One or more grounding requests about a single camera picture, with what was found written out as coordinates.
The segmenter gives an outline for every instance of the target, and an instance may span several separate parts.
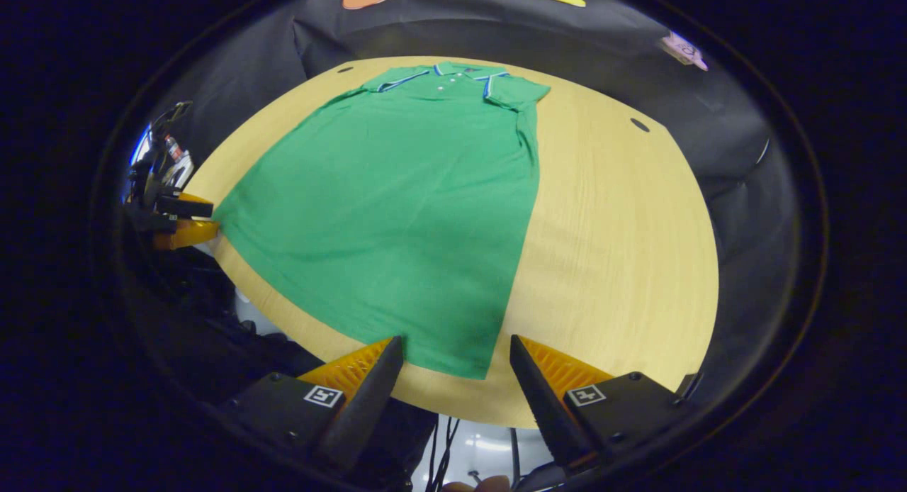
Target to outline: wire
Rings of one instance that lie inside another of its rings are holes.
[[[441,415],[434,419],[434,434],[432,436],[432,456],[428,459],[428,483],[425,484],[425,492],[432,492],[432,483],[434,483],[434,447],[438,442],[438,423],[441,422]]]
[[[511,453],[513,454],[513,484],[511,490],[516,490],[519,485],[519,447],[516,441],[516,428],[511,428]]]
[[[453,430],[451,430],[451,420],[453,420],[453,418],[447,418],[444,455],[441,456],[441,461],[438,463],[438,472],[434,475],[434,480],[428,483],[427,492],[441,492],[441,487],[444,486],[444,475],[447,474],[447,466],[450,464],[451,459],[451,443],[454,442],[457,428],[460,428],[460,420],[457,420],[456,423],[453,424]]]

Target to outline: round wooden table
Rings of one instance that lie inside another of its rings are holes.
[[[218,205],[312,111],[392,67],[463,58],[357,60],[291,89],[211,154],[185,191]],[[705,201],[661,124],[572,82],[503,65],[551,87],[538,104],[541,179],[495,356],[485,380],[406,363],[393,396],[455,418],[535,427],[509,366],[520,334],[612,375],[638,370],[674,389],[699,369],[715,322],[719,268]],[[289,337],[323,360],[363,347],[271,288],[226,237],[224,272]]]

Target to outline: green polo shirt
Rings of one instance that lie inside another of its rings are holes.
[[[547,92],[500,67],[389,69],[286,134],[214,219],[321,322],[363,343],[402,335],[409,362],[484,379],[538,191]]]

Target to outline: black cloth backdrop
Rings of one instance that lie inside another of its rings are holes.
[[[658,47],[668,29],[618,0],[287,0],[186,65],[149,119],[191,99],[172,133],[201,164],[247,118],[347,60],[448,55],[537,69],[637,108],[671,132],[709,206],[719,310],[694,399],[709,401],[752,365],[796,272],[796,191],[783,143],[733,76]]]

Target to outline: shirt sleeve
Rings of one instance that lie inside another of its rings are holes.
[[[508,108],[519,108],[540,101],[551,88],[521,77],[502,75],[489,78],[486,98]]]
[[[392,88],[401,82],[408,81],[408,79],[418,77],[425,72],[430,71],[431,67],[395,67],[389,69],[375,79],[366,82],[362,87],[369,91],[385,91],[385,89]]]

